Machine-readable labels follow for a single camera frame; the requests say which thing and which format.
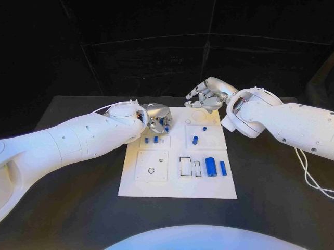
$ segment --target robotic hand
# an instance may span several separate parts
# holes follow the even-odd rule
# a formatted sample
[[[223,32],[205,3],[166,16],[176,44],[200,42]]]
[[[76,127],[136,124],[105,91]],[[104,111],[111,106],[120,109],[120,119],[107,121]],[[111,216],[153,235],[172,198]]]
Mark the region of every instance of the robotic hand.
[[[120,102],[49,129],[0,140],[0,221],[48,173],[133,142],[146,127],[167,133],[172,121],[167,106]]]
[[[284,104],[264,88],[238,90],[209,77],[186,96],[199,95],[199,101],[186,107],[205,108],[211,113],[228,104],[221,124],[257,138],[267,128],[278,141],[334,160],[334,112],[301,104]]]

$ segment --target cable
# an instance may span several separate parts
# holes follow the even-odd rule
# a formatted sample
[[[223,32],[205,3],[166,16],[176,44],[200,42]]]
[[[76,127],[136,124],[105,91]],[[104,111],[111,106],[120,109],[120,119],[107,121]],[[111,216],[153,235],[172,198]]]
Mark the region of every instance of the cable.
[[[110,104],[110,105],[104,106],[102,108],[97,109],[95,111],[92,111],[91,114],[95,113],[97,111],[99,111],[99,110],[104,109],[104,108],[108,108],[108,107],[111,108],[112,106],[115,106],[115,105],[118,105],[118,104],[124,104],[124,103],[134,103],[134,104],[137,104],[138,101],[137,101],[137,100],[136,100],[136,101],[130,100],[130,101],[124,101],[124,102],[118,102],[118,103]]]
[[[301,151],[301,153],[303,153],[303,155],[304,155],[306,165],[304,165],[304,163],[303,163],[303,159],[301,159],[301,157],[300,157],[300,154],[298,154],[297,148],[294,148],[294,151],[296,151],[297,157],[298,157],[298,159],[300,159],[300,163],[301,163],[303,168],[304,168],[304,180],[306,180],[307,184],[309,184],[309,185],[310,185],[314,189],[319,189],[327,197],[330,197],[332,199],[334,199],[334,197],[333,197],[333,196],[330,196],[330,195],[326,193],[326,192],[333,192],[333,193],[334,193],[334,190],[330,190],[330,189],[323,189],[323,188],[320,187],[320,185],[317,184],[317,182],[316,182],[314,178],[311,177],[310,173],[309,173],[309,161],[307,161],[307,157],[306,157],[304,151],[303,151],[303,150],[300,150],[300,151]],[[314,185],[311,185],[311,183],[309,182],[307,176],[309,176],[309,177],[310,177],[310,179],[313,180],[313,182],[314,182],[316,186],[314,186]]]

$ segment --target white mat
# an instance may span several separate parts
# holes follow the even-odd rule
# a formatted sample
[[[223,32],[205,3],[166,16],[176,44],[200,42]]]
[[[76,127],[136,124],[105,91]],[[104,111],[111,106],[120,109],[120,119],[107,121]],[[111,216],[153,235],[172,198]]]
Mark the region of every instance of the white mat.
[[[218,110],[170,107],[173,127],[159,136],[150,129],[127,147],[118,196],[236,199],[229,166],[228,147]],[[199,137],[193,145],[193,136]],[[180,157],[192,159],[192,176],[180,175]],[[213,157],[218,176],[208,177],[206,158]],[[221,161],[228,176],[222,176]],[[202,176],[196,176],[195,161],[200,162]]]

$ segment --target table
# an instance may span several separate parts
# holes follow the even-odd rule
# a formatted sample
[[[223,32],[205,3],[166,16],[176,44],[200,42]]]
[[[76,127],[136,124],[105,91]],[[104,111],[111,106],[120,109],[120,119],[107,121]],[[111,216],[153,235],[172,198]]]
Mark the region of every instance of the table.
[[[185,104],[183,97],[56,96],[36,130],[128,99]],[[105,249],[141,232],[185,224],[236,227],[307,249],[334,249],[334,200],[306,184],[294,149],[268,131],[251,139],[225,129],[225,137],[238,200],[118,197],[124,145],[37,181],[0,223],[0,249]],[[334,189],[334,162],[307,157],[311,175]]]

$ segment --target black tabletop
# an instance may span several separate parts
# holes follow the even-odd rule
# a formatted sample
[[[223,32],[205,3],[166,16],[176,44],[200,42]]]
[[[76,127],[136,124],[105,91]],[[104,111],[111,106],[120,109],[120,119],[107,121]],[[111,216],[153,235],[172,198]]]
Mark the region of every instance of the black tabletop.
[[[128,99],[185,104],[182,97],[56,96],[36,130]],[[306,184],[294,149],[268,131],[251,139],[225,129],[225,137],[238,200],[118,197],[124,145],[37,181],[0,223],[0,249],[104,249],[141,232],[186,224],[236,227],[307,249],[334,249],[334,200]],[[307,157],[311,175],[334,189],[334,161]]]

